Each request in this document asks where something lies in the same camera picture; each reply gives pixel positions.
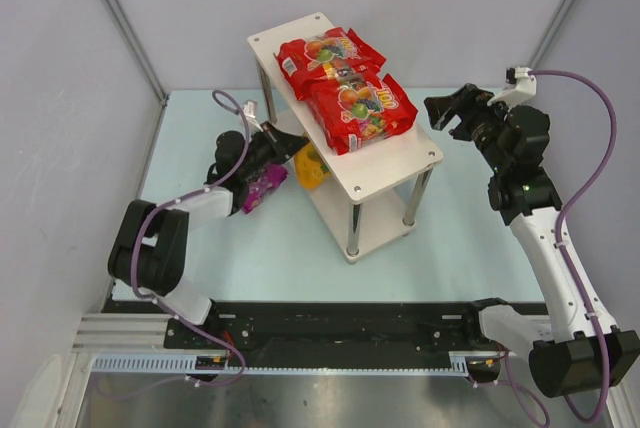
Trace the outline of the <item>purple candy bag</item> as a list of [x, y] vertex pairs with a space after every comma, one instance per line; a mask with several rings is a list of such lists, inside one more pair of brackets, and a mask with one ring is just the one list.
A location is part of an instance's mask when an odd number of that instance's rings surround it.
[[268, 164], [260, 174], [249, 183], [247, 198], [242, 211], [249, 214], [268, 198], [287, 179], [288, 170], [277, 164]]

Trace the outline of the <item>orange mango candy bag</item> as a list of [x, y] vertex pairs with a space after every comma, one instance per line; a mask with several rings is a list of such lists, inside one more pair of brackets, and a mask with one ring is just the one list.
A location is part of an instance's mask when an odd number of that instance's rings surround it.
[[299, 184], [309, 191], [331, 177], [328, 166], [312, 143], [308, 143], [294, 156], [294, 167]]

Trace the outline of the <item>red candy bag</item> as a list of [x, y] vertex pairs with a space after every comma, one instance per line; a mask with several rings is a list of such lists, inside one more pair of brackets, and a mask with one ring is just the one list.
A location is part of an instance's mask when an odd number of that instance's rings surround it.
[[417, 108], [389, 74], [364, 72], [315, 84], [307, 103], [338, 155], [403, 134], [417, 117]]
[[274, 57], [298, 101], [308, 99], [317, 83], [366, 71], [377, 74], [386, 62], [354, 29], [342, 27], [285, 42]]

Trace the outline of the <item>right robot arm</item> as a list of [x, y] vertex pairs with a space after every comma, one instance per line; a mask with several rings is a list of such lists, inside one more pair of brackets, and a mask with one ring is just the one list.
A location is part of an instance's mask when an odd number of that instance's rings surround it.
[[469, 331], [525, 358], [548, 398], [618, 385], [639, 357], [639, 336], [623, 331], [600, 302], [560, 220], [562, 201], [541, 166], [550, 118], [509, 106], [473, 84], [424, 101], [433, 129], [475, 145], [492, 170], [491, 208], [501, 215], [533, 269], [548, 311], [544, 328], [499, 298], [470, 305]]

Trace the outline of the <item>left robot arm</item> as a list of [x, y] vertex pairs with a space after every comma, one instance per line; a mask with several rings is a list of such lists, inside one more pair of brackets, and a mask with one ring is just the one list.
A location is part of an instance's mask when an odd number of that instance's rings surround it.
[[107, 261], [109, 274], [136, 286], [142, 297], [158, 300], [173, 316], [204, 325], [215, 308], [185, 275], [189, 233], [214, 219], [249, 212], [279, 187], [286, 178], [284, 164], [308, 143], [269, 122], [250, 135], [222, 133], [202, 189], [169, 206], [129, 203]]

